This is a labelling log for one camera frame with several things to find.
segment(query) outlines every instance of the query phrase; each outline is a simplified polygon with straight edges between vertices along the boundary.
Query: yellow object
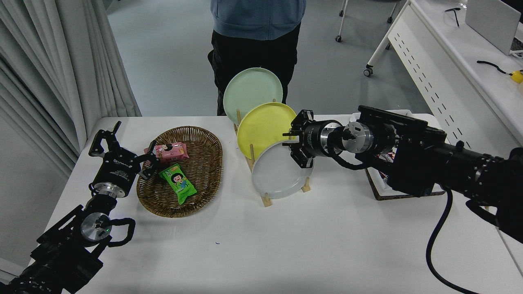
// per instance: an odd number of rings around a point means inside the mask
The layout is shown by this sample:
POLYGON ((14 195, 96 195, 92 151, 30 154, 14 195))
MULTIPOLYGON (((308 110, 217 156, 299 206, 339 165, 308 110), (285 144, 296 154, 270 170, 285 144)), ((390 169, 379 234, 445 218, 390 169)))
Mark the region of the yellow object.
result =
POLYGON ((238 127, 237 140, 240 151, 252 160, 252 144, 254 159, 257 159, 265 148, 287 138, 282 134, 289 132, 295 117, 296 113, 292 108, 278 102, 265 103, 249 111, 238 127))
POLYGON ((523 82, 523 74, 520 71, 512 72, 510 78, 518 84, 521 84, 521 82, 523 82))

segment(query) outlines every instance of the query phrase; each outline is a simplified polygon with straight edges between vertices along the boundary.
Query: woven bread basket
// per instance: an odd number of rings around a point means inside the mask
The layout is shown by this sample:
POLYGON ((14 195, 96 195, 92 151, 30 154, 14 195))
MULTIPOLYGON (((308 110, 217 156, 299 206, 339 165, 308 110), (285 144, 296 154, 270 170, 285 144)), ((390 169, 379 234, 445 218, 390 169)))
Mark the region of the woven bread basket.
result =
POLYGON ((138 199, 143 207, 168 218, 188 216, 209 203, 220 186, 222 174, 222 145, 213 133, 199 127, 184 126, 170 129, 156 138, 156 145, 176 142, 186 144, 189 158, 161 164, 158 171, 178 163, 198 192, 189 196, 183 204, 178 204, 176 193, 158 172, 148 180, 139 177, 137 182, 138 199))

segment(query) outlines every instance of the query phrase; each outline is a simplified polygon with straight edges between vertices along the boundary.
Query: blue hoodie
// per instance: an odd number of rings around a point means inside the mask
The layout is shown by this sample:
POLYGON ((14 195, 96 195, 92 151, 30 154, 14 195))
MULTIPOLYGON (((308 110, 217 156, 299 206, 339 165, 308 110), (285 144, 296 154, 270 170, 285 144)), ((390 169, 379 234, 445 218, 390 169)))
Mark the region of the blue hoodie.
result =
POLYGON ((306 0, 211 0, 214 30, 221 35, 274 40, 292 31, 306 0))

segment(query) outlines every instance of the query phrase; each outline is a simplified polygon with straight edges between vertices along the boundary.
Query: robotic arm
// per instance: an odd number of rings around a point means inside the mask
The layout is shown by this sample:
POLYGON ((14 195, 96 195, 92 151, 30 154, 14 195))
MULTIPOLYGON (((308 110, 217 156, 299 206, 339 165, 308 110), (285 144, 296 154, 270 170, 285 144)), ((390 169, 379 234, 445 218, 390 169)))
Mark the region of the robotic arm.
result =
POLYGON ((0 283, 1 293, 34 294, 62 293, 62 289, 76 293, 102 268, 98 259, 107 247, 127 244, 133 237, 136 222, 131 218, 110 219, 116 199, 129 194, 139 174, 149 178, 160 160, 152 153, 156 144, 151 142, 146 154, 137 156, 118 143, 118 121, 112 131, 99 130, 89 150, 90 156, 102 157, 94 181, 89 185, 92 197, 85 208, 79 205, 37 239, 39 246, 31 252, 35 260, 23 273, 8 285, 0 283), (108 152, 101 146, 107 141, 108 152), (151 166, 142 172, 140 164, 150 161, 151 166), (114 226, 127 225, 127 236, 111 241, 114 226), (91 252, 86 247, 96 246, 91 252))
POLYGON ((331 157, 352 170, 373 167, 386 174, 394 190, 421 197, 428 196, 435 183, 447 192, 447 205, 430 236, 426 259, 434 276, 462 293, 474 293, 452 284, 434 269, 431 251, 452 205, 452 192, 468 197, 467 207, 483 220, 523 243, 523 148, 515 148, 508 159, 476 153, 446 144, 447 134, 429 127, 426 121, 360 106, 360 118, 347 126, 338 121, 315 121, 311 110, 302 110, 291 123, 289 133, 299 142, 286 143, 291 157, 302 168, 311 168, 316 156, 331 157), (392 162, 379 158, 396 147, 392 162), (342 151, 355 153, 361 164, 343 160, 342 151), (497 208, 492 214, 481 206, 497 208))

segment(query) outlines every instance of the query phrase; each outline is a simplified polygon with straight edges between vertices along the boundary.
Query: mint green plate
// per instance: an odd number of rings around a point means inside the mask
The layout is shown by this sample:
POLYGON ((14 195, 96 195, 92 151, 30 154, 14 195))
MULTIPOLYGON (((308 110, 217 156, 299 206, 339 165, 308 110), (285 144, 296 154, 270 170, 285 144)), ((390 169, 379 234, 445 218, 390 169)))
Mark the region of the mint green plate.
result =
POLYGON ((223 94, 223 108, 227 117, 239 125, 236 110, 240 110, 240 117, 259 105, 273 102, 281 103, 283 88, 278 77, 269 70, 253 67, 244 70, 229 82, 223 94))

